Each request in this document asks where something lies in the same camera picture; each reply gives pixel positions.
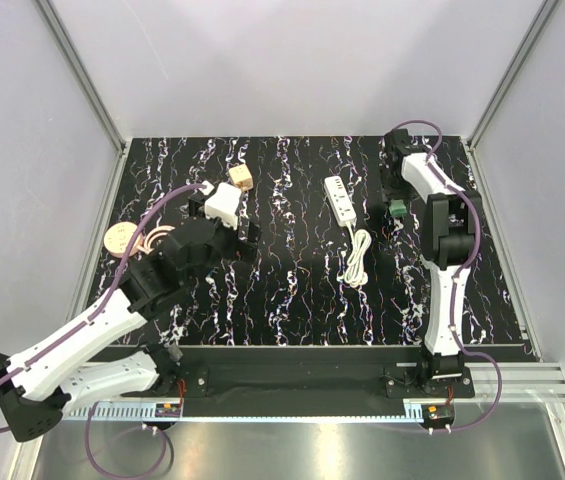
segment gray wall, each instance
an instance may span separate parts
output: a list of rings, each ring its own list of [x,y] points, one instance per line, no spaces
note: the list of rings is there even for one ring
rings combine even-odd
[[[127,136],[470,134],[541,0],[54,0]]]
[[[542,351],[565,370],[565,2],[478,156]]]
[[[33,2],[0,0],[1,352],[66,320],[114,157]]]

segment black marble tabletop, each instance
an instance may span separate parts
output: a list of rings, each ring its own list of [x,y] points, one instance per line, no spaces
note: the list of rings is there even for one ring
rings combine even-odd
[[[435,138],[415,138],[434,142]],[[118,340],[160,339],[182,345],[411,345],[424,336],[430,281],[419,248],[424,203],[403,220],[388,216],[380,193],[381,137],[259,137],[135,139],[110,224],[138,223],[166,192],[186,183],[228,181],[246,163],[255,188],[243,215],[257,218],[263,235],[253,264],[223,262],[170,316]],[[444,137],[438,161],[461,186],[475,188],[458,137]],[[341,281],[350,250],[322,181],[339,175],[373,237],[365,258],[368,283]],[[175,224],[186,199],[167,205],[149,225]],[[466,343],[521,343],[520,328],[488,226],[469,277],[464,303]],[[90,292],[92,302],[111,282],[118,260],[104,249]]]

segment cable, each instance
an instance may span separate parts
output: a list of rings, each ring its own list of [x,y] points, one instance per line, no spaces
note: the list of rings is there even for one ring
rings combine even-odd
[[[446,179],[444,177],[442,177],[442,175],[437,171],[437,169],[433,168],[433,165],[431,163],[431,158],[434,156],[436,150],[440,147],[440,145],[442,145],[442,130],[440,129],[440,127],[438,127],[435,123],[433,122],[429,122],[428,120],[409,120],[406,122],[402,122],[398,125],[396,125],[391,131],[396,130],[398,128],[401,127],[405,127],[407,125],[410,124],[414,124],[414,123],[418,123],[418,124],[422,124],[422,125],[428,125],[430,127],[432,127],[433,129],[435,129],[435,131],[438,134],[438,138],[435,142],[435,144],[433,145],[433,147],[429,150],[429,152],[426,155],[426,161],[428,163],[428,167],[431,170],[431,172],[439,179],[442,181],[442,183],[444,183],[446,185],[447,188],[449,188],[453,193],[457,194],[462,201],[466,204],[467,208],[469,209],[469,212],[471,213],[471,217],[473,218],[473,221],[475,222],[475,241],[473,242],[473,250],[471,251],[471,254],[469,255],[469,258],[466,260],[466,262],[464,262],[461,266],[461,268],[458,268],[457,271],[455,272],[455,274],[453,275],[454,280],[459,279],[460,278],[460,273],[462,272],[462,270],[464,270],[465,268],[469,268],[473,262],[476,260],[476,258],[478,257],[478,252],[480,251],[480,242],[482,240],[481,234],[482,234],[482,227],[481,227],[481,223],[480,223],[480,216],[478,215],[478,211],[475,208],[475,205],[473,205],[473,202],[469,199],[469,197],[467,197],[464,192],[462,190],[458,190],[457,188],[455,188],[453,185],[449,185],[446,183]],[[450,321],[449,321],[449,328],[451,329],[451,333],[453,335],[453,339],[455,340],[455,343],[457,344],[458,348],[460,349],[460,351],[466,355],[467,357],[480,357],[483,358],[484,360],[486,360],[487,362],[489,362],[491,365],[493,365],[493,368],[495,369],[495,374],[497,376],[498,379],[498,387],[497,387],[497,392],[495,394],[495,398],[493,400],[493,403],[491,404],[491,406],[489,407],[489,409],[477,420],[468,423],[466,425],[462,425],[460,427],[455,427],[453,430],[456,432],[462,432],[465,430],[469,430],[473,427],[476,427],[482,423],[484,423],[495,411],[495,409],[498,406],[498,403],[500,403],[500,398],[502,397],[502,371],[500,370],[500,366],[498,365],[498,363],[495,361],[495,359],[493,357],[491,357],[491,355],[487,354],[487,353],[483,353],[483,352],[470,352],[466,349],[466,347],[464,346],[464,343],[462,342],[462,340],[460,339],[458,333],[457,333],[457,328],[456,328],[456,323],[455,323],[455,312],[454,312],[454,308],[453,305],[455,304],[455,297],[457,296],[457,282],[453,282],[453,286],[451,287],[451,307],[450,307],[450,311],[451,311],[451,315],[450,315]]]
[[[371,235],[366,230],[360,229],[355,234],[351,224],[346,227],[351,235],[351,255],[346,260],[346,271],[344,272],[344,281],[353,288],[366,285],[369,280],[368,275],[364,271],[364,254],[371,246]]]
[[[95,410],[97,409],[99,402],[95,402],[93,404],[93,406],[91,407],[91,409],[89,410],[89,416],[86,419],[86,428],[84,429],[84,448],[86,449],[86,456],[89,459],[89,463],[93,466],[93,468],[95,469],[96,472],[98,472],[100,475],[105,476],[106,478],[112,478],[114,480],[142,480],[143,478],[148,477],[149,475],[151,475],[153,472],[155,472],[158,468],[160,468],[160,464],[162,463],[162,461],[164,460],[164,457],[166,456],[166,448],[168,445],[168,436],[166,433],[164,433],[162,430],[160,430],[157,427],[154,427],[153,433],[155,434],[156,432],[160,432],[160,434],[162,435],[162,452],[160,452],[160,456],[158,457],[157,461],[153,464],[153,466],[147,470],[145,473],[143,473],[142,475],[134,475],[131,477],[125,477],[125,476],[121,476],[121,475],[115,475],[114,473],[110,473],[106,470],[104,470],[99,464],[98,462],[95,461],[95,456],[93,454],[93,452],[91,451],[91,440],[90,440],[90,431],[91,431],[91,420],[93,419],[93,415],[95,414]]]
[[[155,205],[146,213],[146,215],[144,216],[144,218],[142,219],[142,221],[138,225],[138,228],[136,229],[135,233],[131,237],[131,240],[129,240],[129,244],[126,247],[126,251],[124,252],[124,255],[122,255],[122,258],[120,259],[120,265],[118,265],[118,268],[115,271],[115,276],[113,277],[113,282],[111,283],[111,286],[109,287],[106,294],[104,295],[102,302],[100,302],[100,304],[95,309],[95,311],[87,317],[88,321],[83,321],[83,322],[78,323],[75,327],[73,327],[67,333],[62,335],[56,341],[54,341],[50,345],[46,346],[42,350],[40,350],[37,354],[35,354],[33,357],[31,357],[26,362],[24,362],[25,368],[29,368],[35,362],[37,362],[42,357],[47,355],[49,352],[51,352],[52,350],[57,348],[59,345],[61,345],[65,341],[67,341],[73,335],[75,335],[80,330],[82,330],[84,327],[89,325],[89,322],[93,321],[100,313],[102,313],[102,311],[104,310],[106,305],[109,303],[111,296],[113,295],[115,290],[118,288],[118,285],[120,284],[120,280],[122,279],[122,275],[124,274],[124,269],[126,267],[126,264],[129,261],[129,257],[131,256],[131,250],[133,250],[133,246],[135,245],[135,242],[137,241],[138,237],[142,234],[142,230],[144,230],[146,225],[151,221],[151,219],[155,216],[155,214],[158,213],[158,211],[167,202],[173,200],[175,197],[177,197],[177,196],[179,196],[183,193],[189,192],[191,190],[197,190],[197,189],[200,189],[200,188],[205,188],[205,185],[203,185],[201,183],[193,183],[193,184],[190,184],[190,185],[185,185],[183,187],[176,188],[175,190],[167,193],[164,197],[162,197],[159,201],[157,201],[155,203]],[[18,367],[16,369],[14,369],[13,371],[4,375],[2,378],[0,378],[0,387],[24,370],[25,370],[24,368]],[[0,428],[0,433],[6,433],[8,431],[10,431],[9,427],[1,427]]]

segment white cord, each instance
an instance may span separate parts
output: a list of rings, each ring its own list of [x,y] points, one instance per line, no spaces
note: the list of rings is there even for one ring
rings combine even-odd
[[[344,281],[351,287],[356,288],[366,285],[369,280],[368,275],[364,271],[364,254],[371,246],[371,235],[366,230],[358,230],[353,233],[351,224],[346,226],[351,235],[351,255],[346,260],[346,272],[344,272]]]

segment purple cable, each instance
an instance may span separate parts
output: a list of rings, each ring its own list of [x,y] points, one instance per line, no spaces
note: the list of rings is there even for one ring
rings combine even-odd
[[[104,298],[102,299],[102,301],[100,302],[100,304],[98,305],[98,307],[95,309],[95,311],[89,315],[87,318],[89,321],[93,321],[100,313],[102,313],[104,311],[104,307],[106,307],[107,303],[109,303],[109,300],[111,299],[111,297],[113,296],[113,293],[115,292],[115,290],[118,288],[118,285],[120,284],[120,280],[122,279],[122,275],[124,274],[124,269],[126,267],[126,264],[129,261],[129,257],[131,256],[131,250],[133,249],[133,246],[135,245],[135,242],[137,241],[138,237],[140,236],[140,234],[142,233],[142,230],[144,230],[144,228],[146,227],[146,225],[151,221],[151,219],[155,216],[155,214],[169,201],[173,200],[175,197],[177,197],[178,195],[181,195],[183,193],[189,192],[191,190],[196,190],[199,188],[204,188],[204,185],[202,185],[201,183],[192,183],[191,185],[185,185],[183,187],[180,188],[176,188],[175,190],[167,193],[164,197],[162,197],[158,202],[156,202],[155,205],[153,205],[153,207],[147,212],[147,214],[144,216],[144,218],[142,219],[142,221],[140,222],[140,224],[138,225],[138,228],[135,230],[135,232],[133,233],[133,236],[131,237],[131,240],[129,241],[129,244],[126,247],[126,250],[124,252],[124,255],[122,255],[122,259],[120,260],[120,265],[118,265],[117,270],[115,271],[115,276],[113,277],[113,283],[111,284],[111,286],[109,287],[109,289],[107,290],[106,294],[104,295]],[[47,345],[45,348],[43,348],[42,350],[40,350],[38,353],[36,353],[33,357],[31,357],[29,360],[27,360],[26,362],[24,362],[24,365],[26,367],[30,367],[31,365],[33,365],[35,362],[37,362],[38,360],[40,360],[42,357],[44,357],[45,355],[47,355],[49,352],[51,352],[52,350],[56,349],[58,346],[60,346],[62,343],[66,342],[69,338],[71,338],[73,335],[75,335],[76,333],[78,333],[80,330],[82,330],[84,327],[86,327],[89,323],[87,321],[78,323],[75,327],[73,327],[71,330],[69,330],[68,332],[66,332],[64,335],[62,335],[60,338],[58,338],[56,341],[54,341],[53,343]],[[11,380],[13,377],[15,377],[17,374],[19,374],[20,372],[24,371],[23,368],[18,367],[15,370],[13,370],[12,372],[7,373],[6,375],[4,375],[2,378],[0,378],[0,387],[2,385],[4,385],[6,382],[8,382],[9,380]],[[0,428],[0,433],[6,433],[8,432],[10,429],[9,427],[1,427]]]
[[[435,129],[435,131],[438,134],[438,139],[435,142],[435,145],[433,145],[433,147],[429,150],[429,152],[426,155],[426,161],[428,162],[429,159],[435,154],[436,150],[440,147],[440,145],[442,145],[442,130],[440,129],[440,127],[438,127],[435,123],[429,122],[427,120],[409,120],[407,122],[402,122],[396,125],[391,131],[414,123],[428,125],[433,129]],[[433,164],[428,163],[428,167],[431,170],[431,172],[438,178],[438,180],[440,180],[442,183],[446,185],[445,178],[440,174],[440,172],[436,168],[433,167]],[[482,227],[480,224],[480,216],[478,215],[478,211],[475,208],[475,205],[473,205],[473,202],[469,199],[469,197],[467,197],[463,191],[458,190],[453,185],[446,185],[446,186],[449,188],[449,190],[456,193],[462,199],[462,201],[466,204],[467,208],[469,209],[469,212],[473,217],[473,221],[475,222],[475,241],[473,242],[473,250],[471,251],[471,254],[469,255],[469,258],[466,260],[466,262],[464,262],[464,264],[462,264],[462,267],[458,268],[457,272],[455,272],[455,274],[453,275],[454,278],[459,278],[460,272],[465,268],[469,268],[473,264],[475,259],[478,257],[478,252],[480,251],[480,242],[482,239],[482,229],[481,229]],[[462,340],[460,339],[455,328],[456,327],[455,312],[454,312],[455,309],[453,308],[453,305],[455,303],[456,296],[457,296],[457,283],[453,282],[453,286],[451,287],[450,326],[452,328],[451,333],[453,334],[453,339],[455,340],[455,343],[457,344],[460,351],[467,357],[480,357],[488,361],[491,365],[493,365],[493,368],[495,369],[495,374],[498,378],[498,389],[495,394],[495,399],[493,400],[493,403],[491,404],[489,409],[484,413],[484,415],[482,415],[474,422],[453,429],[453,431],[462,432],[484,423],[497,408],[498,403],[500,403],[500,397],[502,396],[502,371],[500,370],[500,366],[498,365],[498,363],[491,355],[483,352],[470,352],[466,349],[464,343],[462,343]],[[440,430],[434,430],[434,432],[442,433],[442,431]]]
[[[153,472],[155,472],[158,468],[160,468],[160,464],[162,463],[162,461],[164,460],[164,457],[166,456],[166,447],[167,447],[167,444],[168,444],[168,441],[169,441],[169,438],[167,437],[166,433],[164,433],[160,429],[157,429],[157,431],[160,432],[160,434],[162,435],[162,452],[160,453],[160,456],[158,457],[158,460],[155,462],[155,464],[149,470],[147,470],[145,473],[143,473],[142,475],[137,475],[137,476],[132,476],[132,477],[115,475],[113,473],[107,472],[102,467],[100,467],[100,465],[98,465],[98,463],[95,461],[95,455],[91,451],[91,441],[89,439],[89,432],[91,430],[91,420],[93,419],[93,414],[95,413],[95,409],[97,408],[98,403],[99,402],[95,402],[93,404],[93,406],[91,407],[91,410],[89,410],[89,416],[86,420],[86,428],[84,429],[84,446],[86,448],[86,456],[88,457],[89,463],[91,463],[93,468],[100,475],[103,475],[106,478],[112,478],[114,480],[142,480],[143,478],[148,477]]]

